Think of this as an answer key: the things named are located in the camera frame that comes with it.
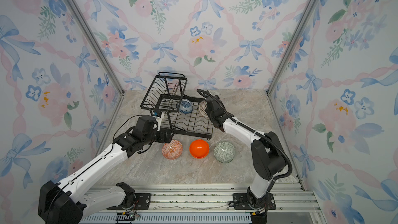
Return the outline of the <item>blue floral bowl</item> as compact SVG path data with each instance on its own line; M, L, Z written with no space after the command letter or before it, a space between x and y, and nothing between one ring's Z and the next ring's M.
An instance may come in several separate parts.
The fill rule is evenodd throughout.
M182 99L176 104L178 111L183 114L190 114L193 111L193 103L188 99Z

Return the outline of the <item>green patterned bowl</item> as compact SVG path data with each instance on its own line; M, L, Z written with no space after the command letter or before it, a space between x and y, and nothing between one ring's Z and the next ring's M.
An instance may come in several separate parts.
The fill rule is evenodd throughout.
M229 163L235 157L235 147L232 143L219 142L214 149L214 157L221 163Z

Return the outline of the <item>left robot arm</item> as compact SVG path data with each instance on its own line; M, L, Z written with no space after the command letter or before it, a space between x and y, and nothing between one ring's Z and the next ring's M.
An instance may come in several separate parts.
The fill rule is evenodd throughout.
M169 143L172 133L161 128L163 118L162 112L139 115L135 126L116 136L88 164L57 183L45 183L39 193L39 217L47 224L77 224L110 207L126 211L136 207L139 200L135 190L126 183L91 195L87 191L120 163L146 152L154 142Z

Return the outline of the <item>white brown lattice bowl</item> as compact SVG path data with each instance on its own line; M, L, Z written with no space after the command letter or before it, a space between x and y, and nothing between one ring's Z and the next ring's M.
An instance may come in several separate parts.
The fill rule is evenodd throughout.
M207 113L206 113L206 109L207 109L207 104L206 101L203 100L200 104L199 104L199 111L201 113L202 116L204 116L205 118L208 117Z

